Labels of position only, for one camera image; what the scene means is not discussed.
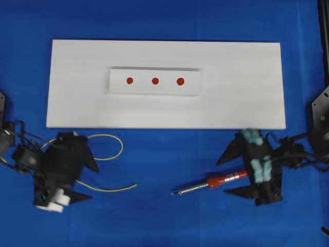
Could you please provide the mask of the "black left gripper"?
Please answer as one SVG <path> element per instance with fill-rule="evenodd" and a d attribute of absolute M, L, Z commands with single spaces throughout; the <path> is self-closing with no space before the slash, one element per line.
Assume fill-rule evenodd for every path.
<path fill-rule="evenodd" d="M 91 199 L 91 196 L 73 190 L 80 178 L 82 165 L 100 172 L 86 136 L 76 132 L 61 132 L 60 147 L 51 146 L 34 173 L 34 199 L 36 208 L 61 213 L 64 207 Z"/>

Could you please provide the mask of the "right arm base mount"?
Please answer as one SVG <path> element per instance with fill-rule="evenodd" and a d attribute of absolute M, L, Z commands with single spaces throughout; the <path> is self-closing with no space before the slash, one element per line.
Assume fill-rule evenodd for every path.
<path fill-rule="evenodd" d="M 312 116 L 310 145 L 316 156 L 328 157 L 328 86 L 312 102 Z"/>

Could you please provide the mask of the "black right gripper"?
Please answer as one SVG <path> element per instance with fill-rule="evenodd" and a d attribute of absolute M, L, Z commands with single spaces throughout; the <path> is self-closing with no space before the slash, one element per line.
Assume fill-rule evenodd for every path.
<path fill-rule="evenodd" d="M 271 155 L 272 148 L 259 130 L 245 129 L 236 133 L 216 165 L 241 157 L 246 165 L 250 185 L 227 189 L 224 193 L 255 199 L 255 205 L 282 201 L 282 169 L 272 166 Z"/>

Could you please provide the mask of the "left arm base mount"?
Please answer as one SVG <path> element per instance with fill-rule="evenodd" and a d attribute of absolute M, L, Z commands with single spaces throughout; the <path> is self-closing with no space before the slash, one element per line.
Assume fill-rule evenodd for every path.
<path fill-rule="evenodd" d="M 4 115 L 5 115 L 5 102 L 6 102 L 5 95 L 2 92 L 0 92 L 0 121 L 1 121 L 1 124 L 4 120 Z"/>

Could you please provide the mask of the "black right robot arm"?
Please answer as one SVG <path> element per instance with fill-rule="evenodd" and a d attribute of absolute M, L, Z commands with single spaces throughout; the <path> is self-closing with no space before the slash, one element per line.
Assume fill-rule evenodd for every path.
<path fill-rule="evenodd" d="M 245 129 L 235 134 L 217 165 L 241 157 L 250 184 L 225 190 L 229 195 L 253 199 L 257 206 L 282 201 L 282 168 L 299 169 L 308 165 L 328 171 L 328 140 L 324 132 L 312 131 L 278 141 L 274 149 L 260 130 Z"/>

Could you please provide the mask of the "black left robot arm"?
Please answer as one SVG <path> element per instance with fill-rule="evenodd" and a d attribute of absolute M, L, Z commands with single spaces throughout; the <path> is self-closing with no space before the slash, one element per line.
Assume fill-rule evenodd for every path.
<path fill-rule="evenodd" d="M 55 140 L 47 142 L 49 147 L 43 151 L 34 142 L 26 145 L 27 135 L 24 129 L 21 134 L 16 134 L 14 123 L 5 124 L 1 129 L 1 155 L 14 146 L 16 137 L 21 143 L 11 156 L 15 165 L 4 159 L 1 163 L 17 172 L 31 174 L 34 206 L 61 213 L 65 206 L 91 199 L 91 196 L 73 190 L 84 167 L 99 172 L 87 137 L 75 132 L 60 132 Z"/>

